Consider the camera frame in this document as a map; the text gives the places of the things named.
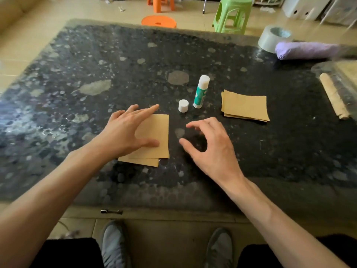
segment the green label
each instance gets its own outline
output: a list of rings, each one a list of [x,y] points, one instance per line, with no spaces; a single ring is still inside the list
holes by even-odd
[[[194,103],[196,105],[201,105],[203,103],[203,100],[205,99],[207,89],[200,89],[197,87],[196,90],[196,97],[194,98]]]

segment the purple plastic bag roll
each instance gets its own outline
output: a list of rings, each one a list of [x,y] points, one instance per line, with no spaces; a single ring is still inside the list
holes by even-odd
[[[340,46],[337,44],[319,42],[279,42],[275,47],[280,60],[331,58],[339,50]]]

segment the beige sofa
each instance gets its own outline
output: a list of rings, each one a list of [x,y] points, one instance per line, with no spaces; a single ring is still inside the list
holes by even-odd
[[[0,0],[0,32],[28,12],[39,0]]]

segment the black pants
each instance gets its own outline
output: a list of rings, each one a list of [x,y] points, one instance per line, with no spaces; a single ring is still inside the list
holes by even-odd
[[[343,234],[317,238],[351,268],[357,268],[357,240]],[[103,268],[99,245],[95,239],[47,240],[38,252],[31,268],[94,267]],[[238,268],[282,267],[267,244],[245,247]]]

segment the black speckled tabletop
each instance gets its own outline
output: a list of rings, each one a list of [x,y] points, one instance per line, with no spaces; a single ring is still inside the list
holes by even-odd
[[[316,61],[280,62],[256,43],[250,36],[69,22],[1,97],[0,198],[28,190],[97,135],[112,112],[159,103],[158,113],[170,115],[170,159],[157,168],[110,162],[75,203],[236,211],[178,143],[183,136],[204,150],[204,138],[185,124],[214,116],[244,174],[285,211],[306,214],[316,206],[328,213],[357,187],[357,125],[336,117],[311,72]],[[202,74],[211,81],[195,109]],[[267,96],[271,121],[224,117],[224,89]],[[190,102],[184,114],[181,99]]]

